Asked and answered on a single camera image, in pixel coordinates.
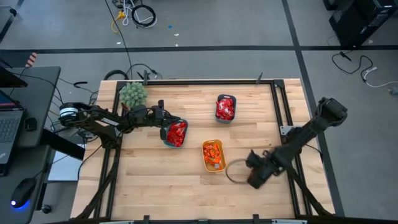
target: snack package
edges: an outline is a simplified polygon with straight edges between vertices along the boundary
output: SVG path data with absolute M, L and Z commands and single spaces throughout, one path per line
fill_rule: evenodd
M 216 116 L 218 119 L 231 121 L 234 116 L 234 101 L 231 98 L 224 98 L 217 103 Z
M 221 151 L 216 144 L 207 144 L 203 146 L 203 155 L 205 162 L 213 165 L 216 169 L 222 169 L 221 165 Z
M 181 147 L 185 138 L 186 122 L 174 123 L 167 132 L 167 142 L 172 143 L 175 147 Z

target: black box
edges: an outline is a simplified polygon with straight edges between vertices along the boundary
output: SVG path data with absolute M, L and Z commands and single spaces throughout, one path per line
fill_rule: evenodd
M 345 0 L 329 20 L 341 46 L 359 47 L 398 9 L 398 0 Z

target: floor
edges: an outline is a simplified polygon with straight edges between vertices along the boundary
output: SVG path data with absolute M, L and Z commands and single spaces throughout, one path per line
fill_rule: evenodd
M 108 2 L 116 16 L 117 10 Z M 122 28 L 132 63 L 146 63 L 165 78 L 257 78 L 261 72 L 263 78 L 301 78 L 312 106 L 323 96 L 336 98 L 349 113 L 343 125 L 325 133 L 330 155 L 325 166 L 333 168 L 330 175 L 335 176 L 337 188 L 332 194 L 340 195 L 335 205 L 341 208 L 336 211 L 347 217 L 398 220 L 394 169 L 398 98 L 388 92 L 393 85 L 370 88 L 359 73 L 347 75 L 334 66 L 331 57 L 339 51 L 329 45 L 339 43 L 328 23 L 332 12 L 325 10 L 321 0 L 144 3 L 154 8 L 159 21 L 151 29 L 137 29 L 133 24 Z M 25 65 L 26 54 L 37 52 L 35 67 L 60 66 L 62 78 L 87 81 L 91 90 L 99 87 L 110 70 L 129 67 L 121 37 L 110 29 L 111 17 L 103 1 L 24 1 L 19 14 L 0 43 L 2 57 L 26 58 L 15 62 L 18 66 Z M 395 15 L 366 42 L 372 50 L 351 52 L 352 62 L 337 57 L 337 64 L 354 70 L 360 56 L 366 55 L 378 67 L 369 75 L 370 83 L 398 80 L 397 26 Z M 90 97 L 63 82 L 58 87 L 64 101 Z M 37 212 L 32 223 L 66 220 L 75 189 L 73 182 L 50 184 L 45 203 L 53 205 L 53 213 Z

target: succulent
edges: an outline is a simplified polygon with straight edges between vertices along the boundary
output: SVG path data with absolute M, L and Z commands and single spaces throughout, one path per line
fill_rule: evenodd
M 141 83 L 127 83 L 120 90 L 120 100 L 129 108 L 145 105 L 148 92 Z

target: blue light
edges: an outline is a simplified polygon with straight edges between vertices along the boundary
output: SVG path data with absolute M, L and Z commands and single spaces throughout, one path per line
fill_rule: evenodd
M 27 209 L 27 207 L 29 207 L 29 200 L 21 207 L 19 208 L 14 208 L 15 210 L 25 210 Z

